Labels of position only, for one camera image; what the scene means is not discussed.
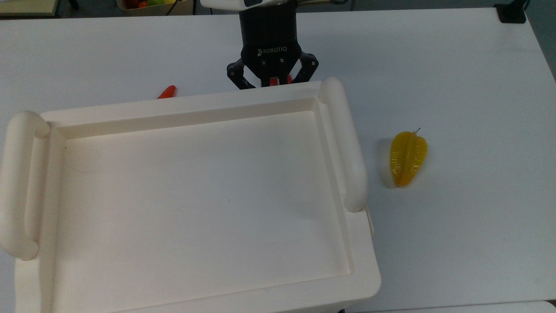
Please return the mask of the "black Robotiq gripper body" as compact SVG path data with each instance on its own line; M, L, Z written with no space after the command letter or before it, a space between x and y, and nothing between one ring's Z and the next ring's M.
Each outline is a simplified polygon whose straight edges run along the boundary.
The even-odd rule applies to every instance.
M248 9L239 12L240 59L262 87L290 84L301 48L295 9Z

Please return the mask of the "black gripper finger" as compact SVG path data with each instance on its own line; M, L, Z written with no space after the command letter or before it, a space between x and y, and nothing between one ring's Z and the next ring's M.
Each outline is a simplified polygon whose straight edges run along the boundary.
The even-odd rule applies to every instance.
M311 53L301 52L299 61L301 67L290 83L307 83L318 68L318 60Z
M228 64L226 68L227 76L240 90L256 88L256 86L254 86L248 81L248 79L244 77L244 69L244 60L239 59L236 62Z

